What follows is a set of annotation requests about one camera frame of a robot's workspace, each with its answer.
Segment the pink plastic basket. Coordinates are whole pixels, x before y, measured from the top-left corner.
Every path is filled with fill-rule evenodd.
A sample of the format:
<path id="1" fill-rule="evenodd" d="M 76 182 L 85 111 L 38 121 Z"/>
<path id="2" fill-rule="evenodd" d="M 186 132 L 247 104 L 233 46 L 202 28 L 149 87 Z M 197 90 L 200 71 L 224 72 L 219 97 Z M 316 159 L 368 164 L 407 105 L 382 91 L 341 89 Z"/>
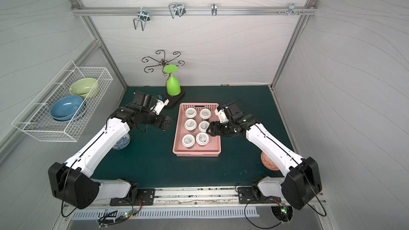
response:
<path id="1" fill-rule="evenodd" d="M 193 149 L 186 149 L 182 144 L 182 138 L 186 134 L 192 134 L 195 138 L 198 133 L 198 124 L 203 120 L 200 118 L 200 111 L 203 108 L 207 108 L 212 112 L 212 116 L 209 119 L 209 123 L 217 121 L 218 117 L 215 115 L 215 110 L 219 107 L 218 103 L 181 103 L 179 107 L 179 114 L 177 119 L 176 133 L 174 138 L 173 153 L 178 157 L 217 157 L 221 153 L 221 141 L 220 137 L 210 137 L 209 143 L 201 147 L 195 143 Z M 184 124 L 188 120 L 185 116 L 185 110 L 187 108 L 195 108 L 197 110 L 197 116 L 194 120 L 197 122 L 197 128 L 194 133 L 189 133 Z"/>

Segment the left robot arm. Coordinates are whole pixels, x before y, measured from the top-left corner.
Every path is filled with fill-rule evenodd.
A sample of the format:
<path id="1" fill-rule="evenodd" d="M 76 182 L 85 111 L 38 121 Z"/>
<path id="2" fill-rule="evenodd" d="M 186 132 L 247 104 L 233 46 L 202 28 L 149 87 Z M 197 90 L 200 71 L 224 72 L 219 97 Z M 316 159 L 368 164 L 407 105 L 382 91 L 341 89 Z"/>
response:
<path id="1" fill-rule="evenodd" d="M 170 104 L 169 98 L 159 95 L 154 105 L 151 101 L 151 95 L 136 92 L 133 101 L 117 108 L 82 149 L 64 163 L 54 163 L 48 170 L 52 195 L 78 209 L 105 199 L 135 203 L 138 199 L 135 182 L 94 180 L 92 175 L 102 159 L 132 128 L 146 124 L 165 131 L 172 124 L 170 117 L 161 114 Z"/>

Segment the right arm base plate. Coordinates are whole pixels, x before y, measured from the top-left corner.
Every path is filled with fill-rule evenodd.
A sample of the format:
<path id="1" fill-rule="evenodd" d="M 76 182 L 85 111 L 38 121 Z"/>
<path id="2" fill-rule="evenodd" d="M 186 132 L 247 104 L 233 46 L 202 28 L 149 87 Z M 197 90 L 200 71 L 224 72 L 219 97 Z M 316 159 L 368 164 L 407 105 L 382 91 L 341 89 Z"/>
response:
<path id="1" fill-rule="evenodd" d="M 236 186 L 235 191 L 238 194 L 240 204 L 278 204 L 282 200 L 279 197 L 266 197 L 254 186 Z"/>

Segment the yogurt cup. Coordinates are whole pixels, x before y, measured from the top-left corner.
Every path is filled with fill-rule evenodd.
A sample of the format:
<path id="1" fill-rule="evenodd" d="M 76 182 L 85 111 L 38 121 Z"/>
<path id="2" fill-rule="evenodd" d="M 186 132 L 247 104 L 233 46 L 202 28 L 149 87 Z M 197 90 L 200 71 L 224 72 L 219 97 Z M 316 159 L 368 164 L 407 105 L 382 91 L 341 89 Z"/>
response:
<path id="1" fill-rule="evenodd" d="M 203 108 L 203 109 L 200 111 L 200 118 L 201 118 L 203 121 L 209 121 L 209 119 L 210 119 L 211 116 L 212 116 L 212 112 L 211 112 L 209 109 L 207 109 L 207 108 Z"/>
<path id="2" fill-rule="evenodd" d="M 189 119 L 194 119 L 197 116 L 197 110 L 195 108 L 187 108 L 185 110 L 185 116 Z"/>
<path id="3" fill-rule="evenodd" d="M 186 134 L 182 138 L 182 144 L 186 149 L 193 149 L 196 139 L 192 134 Z"/>
<path id="4" fill-rule="evenodd" d="M 209 141 L 210 137 L 207 133 L 200 132 L 196 135 L 196 143 L 201 147 L 206 146 L 209 143 Z"/>

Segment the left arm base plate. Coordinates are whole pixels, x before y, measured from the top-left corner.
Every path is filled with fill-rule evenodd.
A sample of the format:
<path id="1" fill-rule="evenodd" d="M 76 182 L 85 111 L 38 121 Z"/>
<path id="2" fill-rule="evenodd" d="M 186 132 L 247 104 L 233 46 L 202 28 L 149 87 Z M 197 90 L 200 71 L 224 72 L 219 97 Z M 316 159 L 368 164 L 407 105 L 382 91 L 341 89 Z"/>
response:
<path id="1" fill-rule="evenodd" d="M 133 188 L 124 198 L 113 198 L 109 205 L 114 207 L 119 206 L 151 206 L 153 205 L 155 195 L 154 188 Z"/>

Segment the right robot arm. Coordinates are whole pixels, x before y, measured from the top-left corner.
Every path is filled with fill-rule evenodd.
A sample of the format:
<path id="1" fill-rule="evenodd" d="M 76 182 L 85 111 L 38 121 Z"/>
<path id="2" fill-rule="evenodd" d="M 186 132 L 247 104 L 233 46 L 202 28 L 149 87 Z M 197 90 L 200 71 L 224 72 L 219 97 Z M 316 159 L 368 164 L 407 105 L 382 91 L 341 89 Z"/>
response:
<path id="1" fill-rule="evenodd" d="M 286 147 L 253 115 L 245 115 L 235 102 L 218 106 L 217 121 L 210 122 L 206 133 L 210 136 L 243 136 L 258 147 L 278 167 L 283 179 L 262 178 L 257 187 L 265 197 L 284 198 L 294 209 L 300 210 L 317 198 L 322 191 L 318 163 Z"/>

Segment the yogurt cup mid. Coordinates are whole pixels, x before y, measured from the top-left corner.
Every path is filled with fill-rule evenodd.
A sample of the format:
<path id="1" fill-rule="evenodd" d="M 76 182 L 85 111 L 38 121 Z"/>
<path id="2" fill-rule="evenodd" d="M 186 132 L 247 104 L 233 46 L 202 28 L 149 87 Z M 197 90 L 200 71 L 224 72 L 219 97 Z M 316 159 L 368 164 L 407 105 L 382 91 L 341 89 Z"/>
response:
<path id="1" fill-rule="evenodd" d="M 200 132 L 206 133 L 209 126 L 210 126 L 210 123 L 208 121 L 202 121 L 198 124 L 198 129 Z"/>
<path id="2" fill-rule="evenodd" d="M 194 133 L 197 128 L 197 122 L 194 119 L 188 119 L 185 124 L 184 128 L 189 132 L 189 133 Z"/>

